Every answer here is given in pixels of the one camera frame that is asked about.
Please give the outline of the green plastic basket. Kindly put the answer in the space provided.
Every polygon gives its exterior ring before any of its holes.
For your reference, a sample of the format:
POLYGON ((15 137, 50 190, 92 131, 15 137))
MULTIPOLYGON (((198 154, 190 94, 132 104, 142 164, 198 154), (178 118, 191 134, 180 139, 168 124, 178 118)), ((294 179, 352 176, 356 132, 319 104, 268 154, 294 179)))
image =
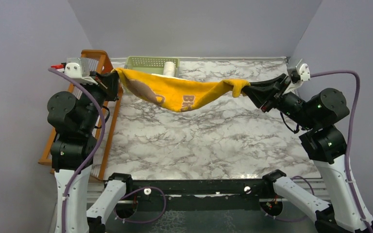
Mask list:
POLYGON ((167 61, 171 61, 176 64, 177 76, 180 59, 176 57, 129 56, 126 60, 125 68, 150 74, 163 75, 164 63, 167 61))

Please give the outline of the white towel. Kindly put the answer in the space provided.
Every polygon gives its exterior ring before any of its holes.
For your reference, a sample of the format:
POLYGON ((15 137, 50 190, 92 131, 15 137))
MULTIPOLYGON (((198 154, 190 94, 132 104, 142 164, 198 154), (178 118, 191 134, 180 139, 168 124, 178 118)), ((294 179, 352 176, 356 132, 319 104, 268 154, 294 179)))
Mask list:
POLYGON ((163 75, 175 77, 176 70, 177 70, 176 64, 174 62, 167 61, 164 63, 163 75))

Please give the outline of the yellow towel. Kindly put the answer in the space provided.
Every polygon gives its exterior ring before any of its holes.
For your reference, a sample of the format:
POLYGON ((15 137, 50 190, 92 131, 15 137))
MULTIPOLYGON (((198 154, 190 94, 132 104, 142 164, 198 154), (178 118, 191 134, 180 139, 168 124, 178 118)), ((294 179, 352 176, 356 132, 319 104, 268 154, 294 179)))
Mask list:
POLYGON ((122 85, 133 95, 177 113, 199 109, 227 92, 237 98, 244 87, 250 86, 248 81, 241 79, 198 82, 125 68, 116 68, 114 71, 118 73, 122 85))

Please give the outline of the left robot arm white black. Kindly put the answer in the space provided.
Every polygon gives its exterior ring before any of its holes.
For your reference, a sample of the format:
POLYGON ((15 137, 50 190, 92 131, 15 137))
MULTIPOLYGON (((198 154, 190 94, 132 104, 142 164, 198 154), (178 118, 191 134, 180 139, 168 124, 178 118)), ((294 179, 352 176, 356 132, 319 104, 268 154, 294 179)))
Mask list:
POLYGON ((133 179, 129 174, 113 173, 96 202, 86 203, 93 156, 101 144, 93 136, 97 123, 105 130, 107 116, 102 113, 106 100, 117 100, 119 75, 116 71, 99 74, 90 72, 92 84, 80 84, 54 68, 50 72, 70 81, 82 91, 77 98, 68 91, 54 94, 47 104, 48 123, 55 128, 50 148, 52 168, 57 183, 57 233, 103 233, 106 222, 120 199, 133 194, 133 179))

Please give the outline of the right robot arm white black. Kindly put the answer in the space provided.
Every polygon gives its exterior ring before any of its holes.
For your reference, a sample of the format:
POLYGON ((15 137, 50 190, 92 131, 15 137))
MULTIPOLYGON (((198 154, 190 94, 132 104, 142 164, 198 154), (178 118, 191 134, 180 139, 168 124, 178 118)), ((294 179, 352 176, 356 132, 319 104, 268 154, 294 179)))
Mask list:
POLYGON ((282 74, 251 83, 242 92, 261 111, 276 109, 304 131, 300 135, 302 147, 318 169, 330 201, 306 191, 280 170, 263 176, 262 194, 287 199, 320 233, 373 233, 373 216, 364 205, 350 167, 349 141, 335 126, 350 114, 345 96, 327 88, 304 101, 289 92, 291 83, 290 77, 282 74))

